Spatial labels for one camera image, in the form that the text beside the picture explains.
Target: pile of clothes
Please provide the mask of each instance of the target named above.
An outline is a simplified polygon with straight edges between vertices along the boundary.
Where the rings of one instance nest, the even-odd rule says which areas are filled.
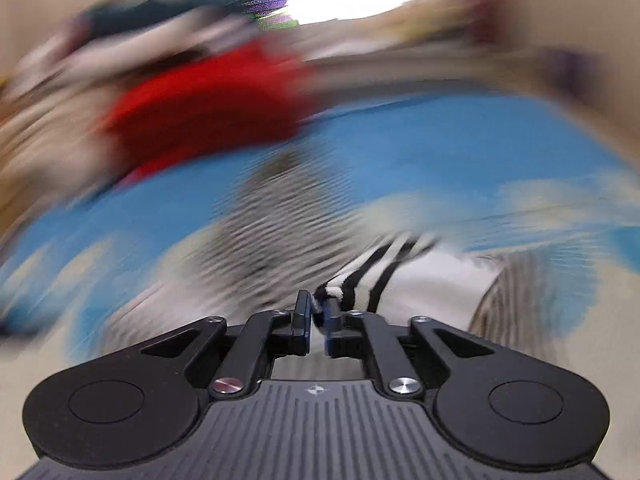
[[[310,111],[305,72],[268,47],[255,21],[284,2],[115,0],[28,53],[0,109],[5,238],[52,205],[295,136]]]

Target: dark red object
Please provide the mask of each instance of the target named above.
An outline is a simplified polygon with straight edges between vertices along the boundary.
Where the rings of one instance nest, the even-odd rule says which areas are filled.
[[[298,88],[300,63],[252,41],[182,66],[124,95],[107,117],[143,174],[208,153],[290,139],[310,107]]]

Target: black stripe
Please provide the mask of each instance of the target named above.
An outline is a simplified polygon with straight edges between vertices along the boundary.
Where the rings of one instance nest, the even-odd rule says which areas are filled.
[[[356,303],[356,291],[355,288],[360,283],[362,277],[369,272],[369,269],[373,267],[378,261],[382,259],[382,257],[386,254],[386,252],[391,248],[391,243],[386,244],[382,247],[377,248],[373,254],[367,259],[366,262],[362,264],[362,266],[352,272],[346,280],[342,283],[342,301],[340,302],[340,309],[343,311],[353,310],[353,307]]]
[[[389,280],[393,276],[394,272],[396,272],[396,269],[403,263],[404,257],[407,256],[409,252],[411,252],[411,249],[414,248],[414,245],[416,243],[416,239],[405,242],[398,251],[398,256],[396,256],[396,259],[389,266],[387,266],[385,270],[382,271],[382,274],[380,274],[380,277],[378,278],[376,284],[373,286],[369,294],[369,304],[367,305],[367,312],[376,312],[378,310],[382,292],[385,290],[385,287],[388,285]],[[428,245],[420,250],[420,254],[428,253],[433,249],[435,245],[436,240],[431,241]]]

